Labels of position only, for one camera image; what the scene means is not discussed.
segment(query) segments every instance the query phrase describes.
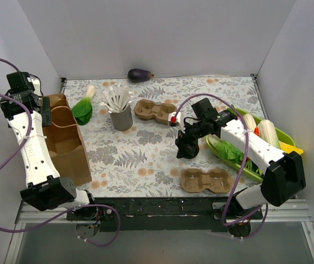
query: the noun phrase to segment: floral pattern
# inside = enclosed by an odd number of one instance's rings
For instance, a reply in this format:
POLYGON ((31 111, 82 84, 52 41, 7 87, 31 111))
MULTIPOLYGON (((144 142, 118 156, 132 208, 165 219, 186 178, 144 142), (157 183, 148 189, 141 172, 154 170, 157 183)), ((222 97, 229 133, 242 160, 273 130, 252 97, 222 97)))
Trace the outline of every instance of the floral pattern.
MULTIPOLYGON (((179 106, 187 97, 207 92, 225 101, 263 117, 261 105, 251 77, 186 77, 153 78, 139 84, 127 79, 118 80, 68 80, 64 88, 69 105, 73 107, 85 94, 86 86, 97 88, 92 102, 90 122, 80 126, 86 145, 93 181, 79 189, 88 189, 95 197, 180 197, 180 196, 226 196, 203 191, 190 194, 181 188, 180 174, 186 168, 209 171, 222 168, 229 171, 233 180, 237 172, 229 168, 209 150, 205 138, 199 140, 200 152, 194 159, 177 159, 175 138, 177 128, 142 120, 134 115, 137 101, 146 98, 156 103, 173 103, 179 106), (133 126, 124 132, 114 129, 107 110, 99 105, 104 100, 102 91, 112 85, 128 85, 133 92, 131 103, 133 126)), ((195 117, 191 105, 201 98, 187 102, 182 111, 185 116, 195 117)), ((219 110, 226 109, 222 103, 210 99, 219 110)), ((256 183, 242 176, 237 190, 256 183)))

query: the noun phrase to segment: table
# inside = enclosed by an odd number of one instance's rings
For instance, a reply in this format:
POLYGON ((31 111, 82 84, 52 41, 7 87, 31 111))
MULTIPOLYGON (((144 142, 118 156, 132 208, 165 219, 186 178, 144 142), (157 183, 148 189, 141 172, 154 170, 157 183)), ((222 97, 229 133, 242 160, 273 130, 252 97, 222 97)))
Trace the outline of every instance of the table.
MULTIPOLYGON (((88 189, 95 197, 228 196, 209 190, 190 194, 181 188, 180 174, 186 168, 200 168, 206 172, 213 168, 223 168, 229 171, 233 180, 237 176, 234 169, 211 153, 205 138, 199 140, 200 152, 196 158, 177 159, 177 147, 174 144, 177 128, 155 120, 142 120, 132 113, 133 126, 120 132, 113 128, 107 110, 99 103, 104 101, 103 90, 122 84, 128 85, 133 92, 132 112, 136 102, 143 98, 179 106, 190 95, 208 92, 263 118, 251 77, 153 78, 139 84, 131 84, 127 79, 68 80, 64 94, 71 107, 82 99, 89 84, 95 85, 97 89, 92 102, 93 114, 90 122, 80 126, 80 130, 93 181, 78 189, 88 189)), ((191 104, 201 99, 202 97, 190 100, 182 108, 183 113, 194 117, 191 104)), ((210 101, 218 110, 226 109, 217 100, 210 98, 210 101)), ((255 184, 253 180, 242 176, 237 191, 255 184)))

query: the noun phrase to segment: utensil holder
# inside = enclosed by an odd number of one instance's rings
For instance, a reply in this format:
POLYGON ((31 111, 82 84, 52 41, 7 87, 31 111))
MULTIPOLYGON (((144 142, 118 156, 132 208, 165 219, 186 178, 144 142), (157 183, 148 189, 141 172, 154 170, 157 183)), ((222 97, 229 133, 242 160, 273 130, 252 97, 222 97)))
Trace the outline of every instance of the utensil holder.
POLYGON ((133 125, 130 105, 120 113, 110 113, 113 127, 118 131, 126 131, 133 125))

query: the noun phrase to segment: green bowl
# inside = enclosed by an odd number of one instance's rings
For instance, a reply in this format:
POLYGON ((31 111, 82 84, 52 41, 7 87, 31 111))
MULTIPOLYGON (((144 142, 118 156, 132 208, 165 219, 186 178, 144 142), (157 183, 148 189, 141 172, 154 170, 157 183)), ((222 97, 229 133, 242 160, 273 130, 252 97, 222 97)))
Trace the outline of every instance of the green bowl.
MULTIPOLYGON (((239 108, 235 108, 238 110, 238 112, 242 115, 244 114, 247 114, 248 112, 242 110, 242 109, 239 109, 239 108)), ((260 123, 260 121, 262 120, 261 118, 258 118, 256 117, 255 115, 252 115, 254 117, 254 120, 255 120, 255 123, 258 124, 260 123)), ((288 145, 291 145, 291 146, 295 146, 295 142, 294 140, 289 136, 287 135, 285 132, 281 131, 280 129, 276 128, 276 132, 277 132, 277 137, 278 137, 278 140, 283 142, 283 143, 286 143, 288 145)), ((209 148, 211 149, 211 152, 213 154, 215 154, 218 158, 220 158, 222 161, 224 161, 224 163, 226 163, 228 166, 236 169, 237 171, 240 170, 240 165, 239 164, 236 164, 234 163, 233 161, 229 161, 228 159, 223 159, 220 157, 219 155, 219 152, 210 144, 209 140, 208 140, 208 136, 206 136, 206 142, 207 142, 207 145, 209 146, 209 148)), ((250 179, 258 182, 258 183, 261 183, 262 182, 262 178, 261 176, 258 174, 258 173, 255 173, 247 168, 244 168, 243 170, 243 174, 248 176, 250 179)))

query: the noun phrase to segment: purple eggplant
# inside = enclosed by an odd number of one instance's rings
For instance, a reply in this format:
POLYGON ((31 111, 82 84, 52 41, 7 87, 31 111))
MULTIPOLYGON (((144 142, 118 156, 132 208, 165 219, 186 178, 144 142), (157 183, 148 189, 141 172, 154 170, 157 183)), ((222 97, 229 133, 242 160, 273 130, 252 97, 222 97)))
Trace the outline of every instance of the purple eggplant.
POLYGON ((148 81, 154 75, 148 70, 131 69, 128 72, 128 79, 132 83, 139 83, 141 81, 148 81))

